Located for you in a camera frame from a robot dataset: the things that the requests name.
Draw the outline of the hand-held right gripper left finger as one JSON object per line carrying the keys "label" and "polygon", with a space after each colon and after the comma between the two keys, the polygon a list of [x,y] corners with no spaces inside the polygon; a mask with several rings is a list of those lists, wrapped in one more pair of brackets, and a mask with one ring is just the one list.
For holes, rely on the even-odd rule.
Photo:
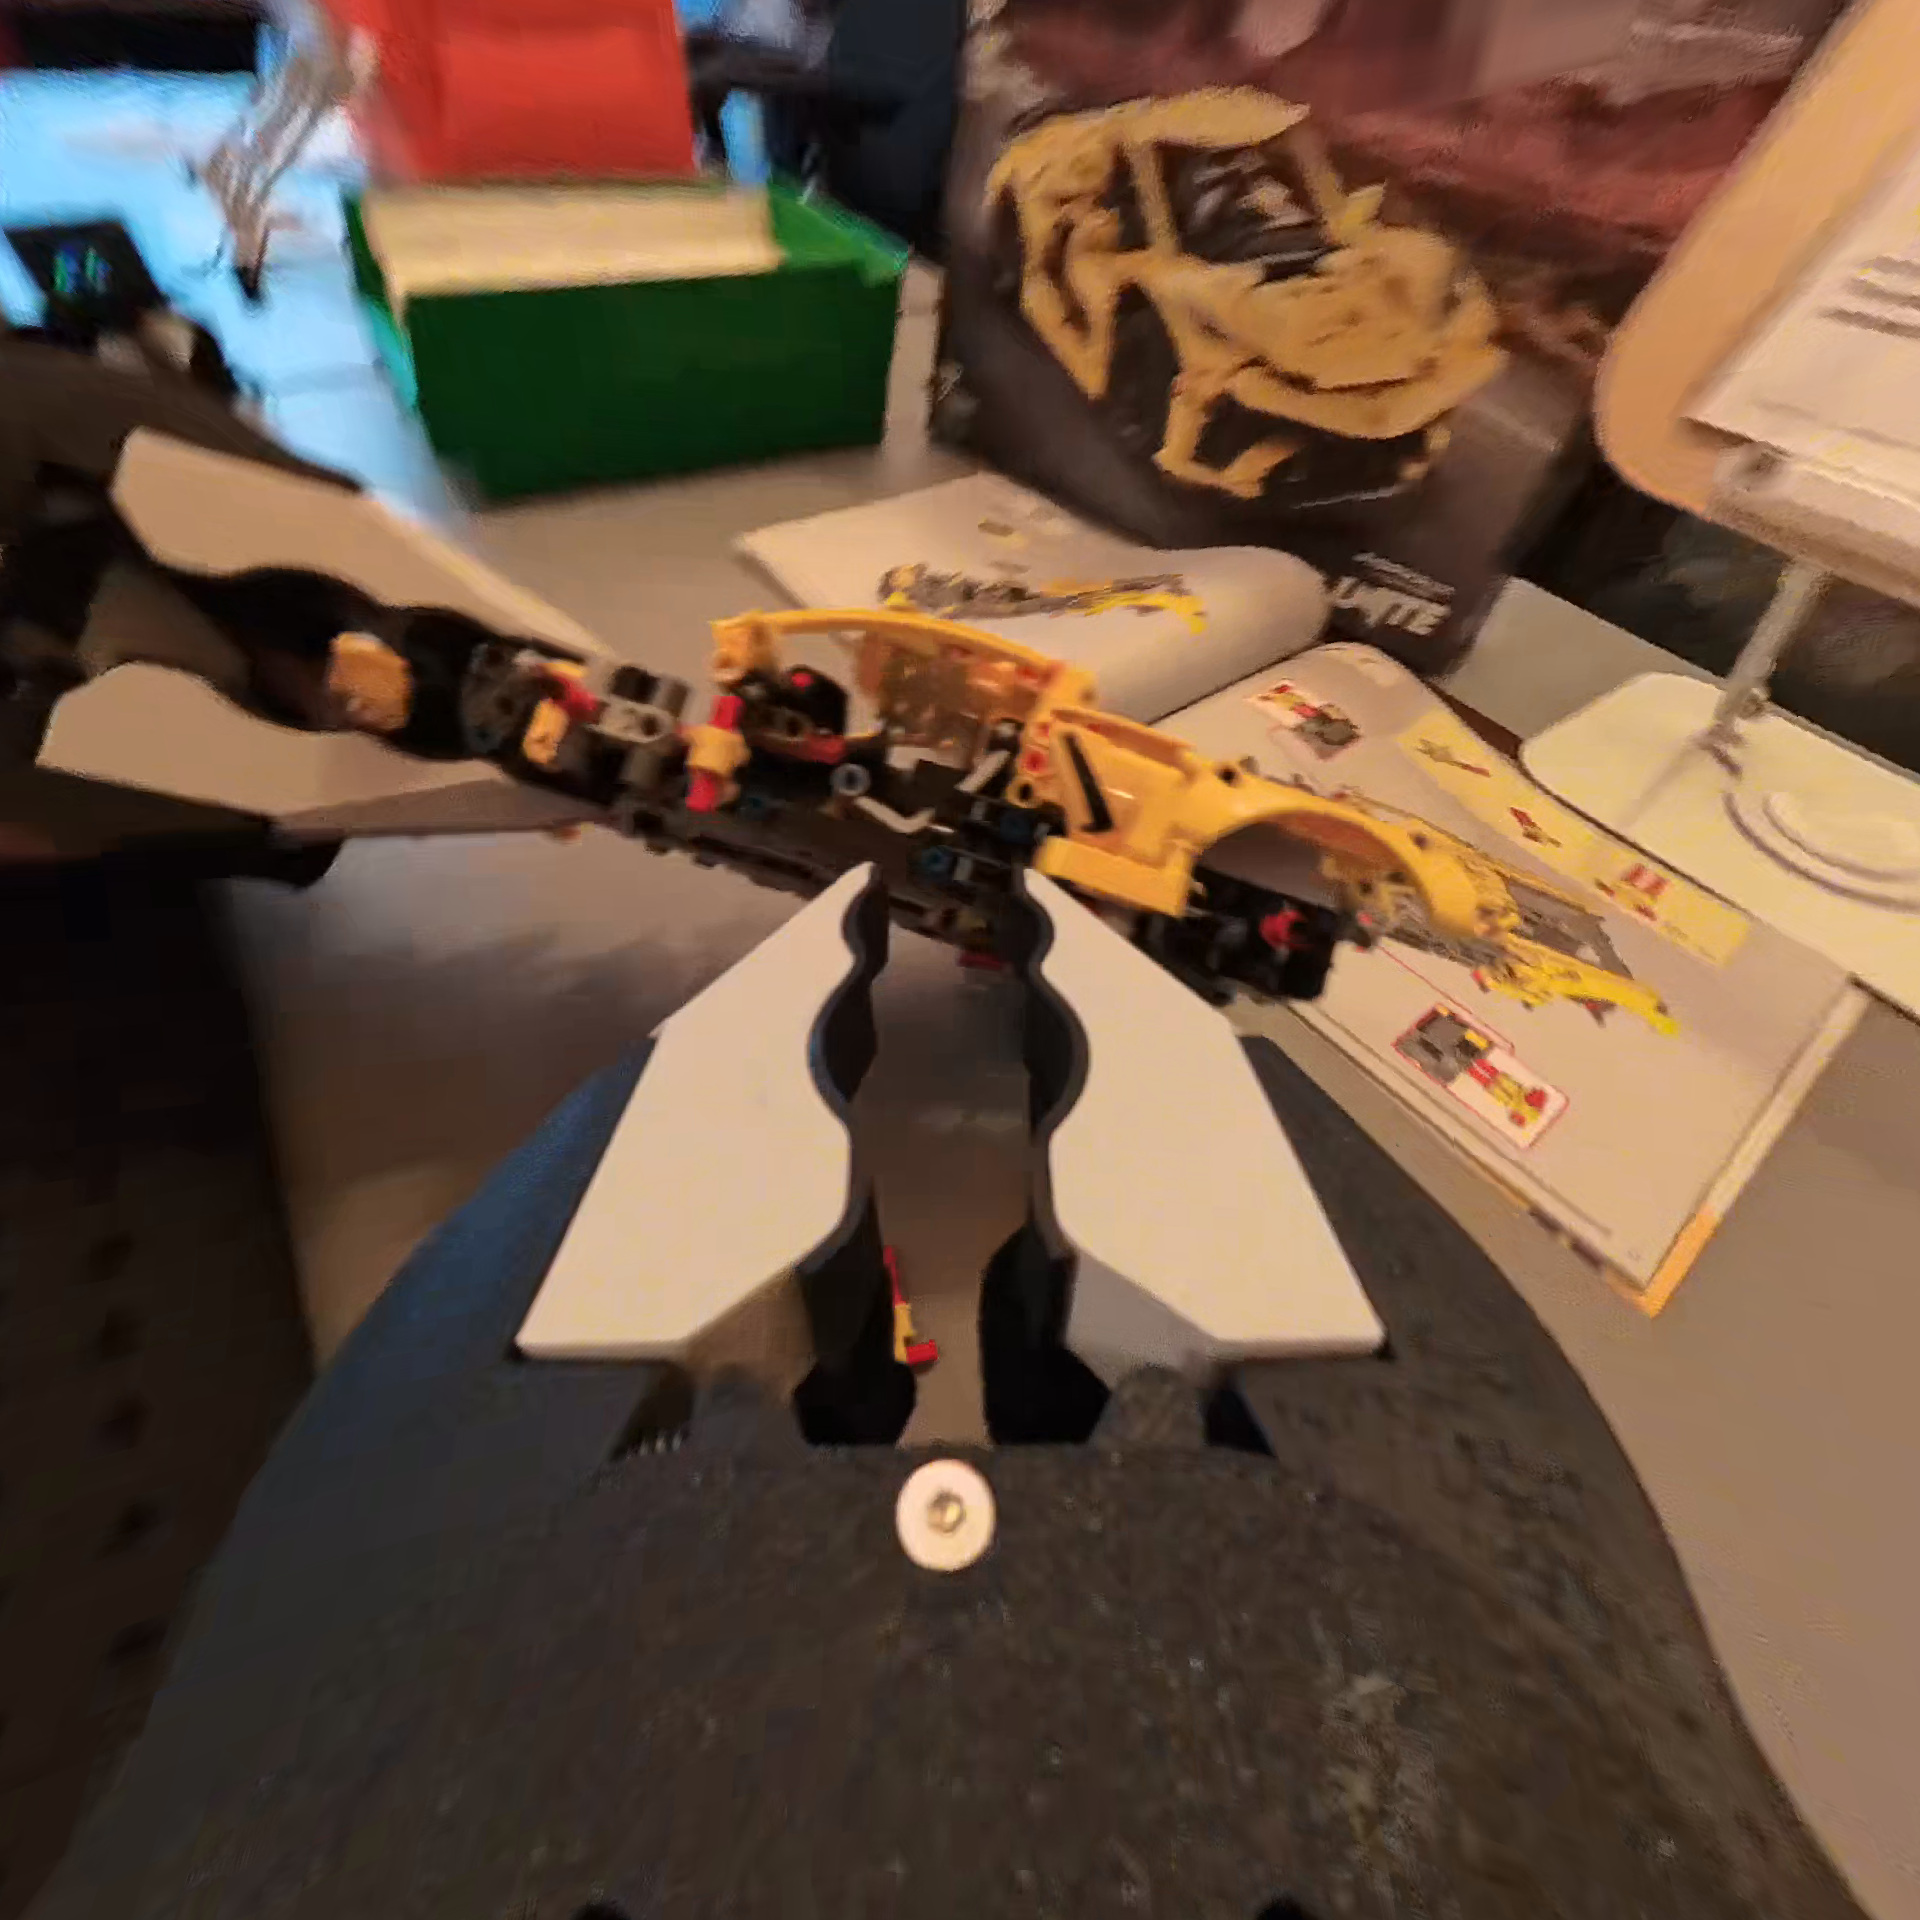
{"label": "hand-held right gripper left finger", "polygon": [[896,1443],[916,1377],[853,1108],[891,900],[831,879],[661,1019],[514,1335],[526,1361],[748,1377],[813,1443]]}

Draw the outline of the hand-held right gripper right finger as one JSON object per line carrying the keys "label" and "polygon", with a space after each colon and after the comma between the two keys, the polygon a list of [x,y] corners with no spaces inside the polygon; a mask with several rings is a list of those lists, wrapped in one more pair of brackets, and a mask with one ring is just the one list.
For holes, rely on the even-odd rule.
{"label": "hand-held right gripper right finger", "polygon": [[1386,1324],[1229,1019],[1022,876],[1024,1214],[978,1291],[993,1443],[1078,1443],[1124,1384],[1375,1360]]}

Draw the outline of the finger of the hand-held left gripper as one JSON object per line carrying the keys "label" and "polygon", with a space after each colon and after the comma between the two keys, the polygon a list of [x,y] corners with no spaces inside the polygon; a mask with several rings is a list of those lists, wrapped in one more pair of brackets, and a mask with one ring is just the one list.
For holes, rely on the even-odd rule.
{"label": "finger of the hand-held left gripper", "polygon": [[486,762],[408,755],[362,731],[280,725],[177,668],[128,661],[52,703],[35,765],[319,839],[539,834],[591,807]]}
{"label": "finger of the hand-held left gripper", "polygon": [[197,580],[294,574],[381,610],[459,614],[567,660],[611,656],[579,622],[376,493],[135,430],[109,501],[149,560]]}

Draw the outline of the yellow brick toy car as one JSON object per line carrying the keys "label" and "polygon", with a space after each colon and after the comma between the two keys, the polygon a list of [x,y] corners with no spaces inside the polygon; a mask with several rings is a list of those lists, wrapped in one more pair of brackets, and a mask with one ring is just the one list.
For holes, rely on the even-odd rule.
{"label": "yellow brick toy car", "polygon": [[[1005,953],[1052,879],[1211,1003],[1312,999],[1341,947],[1417,927],[1466,958],[1523,929],[1512,884],[1438,825],[1273,779],[1110,712],[1087,668],[898,610],[712,625],[710,690],[405,608],[330,638],[323,712],[400,752],[486,762],[589,821],[778,892],[881,876],[896,919]],[[732,779],[687,731],[733,725]]]}

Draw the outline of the black device with display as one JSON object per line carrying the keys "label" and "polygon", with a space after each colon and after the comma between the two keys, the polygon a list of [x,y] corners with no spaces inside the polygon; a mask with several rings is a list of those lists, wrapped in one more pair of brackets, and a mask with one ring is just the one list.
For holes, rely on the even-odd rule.
{"label": "black device with display", "polygon": [[6,223],[4,241],[40,296],[32,331],[89,347],[168,307],[131,230],[117,218]]}

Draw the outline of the green plastic bin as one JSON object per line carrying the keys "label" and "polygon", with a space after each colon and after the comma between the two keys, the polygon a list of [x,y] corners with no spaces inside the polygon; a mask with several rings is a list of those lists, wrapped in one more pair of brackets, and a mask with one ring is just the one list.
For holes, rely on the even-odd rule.
{"label": "green plastic bin", "polygon": [[884,436],[908,251],[788,184],[364,185],[395,395],[488,504]]}

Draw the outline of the open instruction booklet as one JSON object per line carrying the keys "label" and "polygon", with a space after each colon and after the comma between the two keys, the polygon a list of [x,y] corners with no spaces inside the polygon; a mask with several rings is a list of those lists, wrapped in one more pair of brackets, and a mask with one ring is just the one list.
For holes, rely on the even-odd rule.
{"label": "open instruction booklet", "polygon": [[733,549],[791,605],[1002,631],[1092,669],[1110,710],[1489,856],[1506,958],[1401,919],[1287,1014],[1649,1312],[1859,1021],[1833,961],[1547,795],[1293,555],[1136,546],[990,473]]}

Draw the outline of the orange container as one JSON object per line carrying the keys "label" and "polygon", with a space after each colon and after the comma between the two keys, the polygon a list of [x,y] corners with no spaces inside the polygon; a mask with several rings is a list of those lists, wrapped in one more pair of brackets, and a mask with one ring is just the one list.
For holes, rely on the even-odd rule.
{"label": "orange container", "polygon": [[622,182],[700,171],[671,2],[328,2],[369,60],[352,118],[383,179]]}

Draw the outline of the black perforated chair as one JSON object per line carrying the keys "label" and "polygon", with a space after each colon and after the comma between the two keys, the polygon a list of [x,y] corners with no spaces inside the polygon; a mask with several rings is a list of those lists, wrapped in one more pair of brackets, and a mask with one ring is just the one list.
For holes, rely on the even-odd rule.
{"label": "black perforated chair", "polygon": [[312,1350],[227,929],[194,882],[4,873],[4,1812],[76,1801]]}

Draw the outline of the instruction sheet on stand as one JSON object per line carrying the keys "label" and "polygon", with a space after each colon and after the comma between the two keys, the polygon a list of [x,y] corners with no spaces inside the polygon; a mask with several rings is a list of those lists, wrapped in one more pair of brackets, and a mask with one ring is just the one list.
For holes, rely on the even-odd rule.
{"label": "instruction sheet on stand", "polygon": [[1521,765],[1652,862],[1915,1016],[1915,778],[1772,707],[1841,581],[1915,605],[1915,495],[1693,423],[1692,399],[1915,149],[1918,7],[1851,4],[1614,331],[1596,437],[1639,491],[1770,547],[1779,583],[1718,683],[1639,674]]}

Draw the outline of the toy car set box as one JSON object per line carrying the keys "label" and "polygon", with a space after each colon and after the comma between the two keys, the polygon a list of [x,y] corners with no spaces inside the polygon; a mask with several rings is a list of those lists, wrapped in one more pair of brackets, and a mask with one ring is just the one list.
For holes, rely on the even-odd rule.
{"label": "toy car set box", "polygon": [[970,4],[927,426],[1457,663],[1614,334],[1847,4]]}

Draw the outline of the printed instruction sheet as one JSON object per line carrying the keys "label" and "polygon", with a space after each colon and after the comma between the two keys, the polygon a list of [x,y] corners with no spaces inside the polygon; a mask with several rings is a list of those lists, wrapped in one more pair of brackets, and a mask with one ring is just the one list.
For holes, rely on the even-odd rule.
{"label": "printed instruction sheet", "polygon": [[1918,152],[1836,227],[1693,395],[1687,417],[1915,498]]}

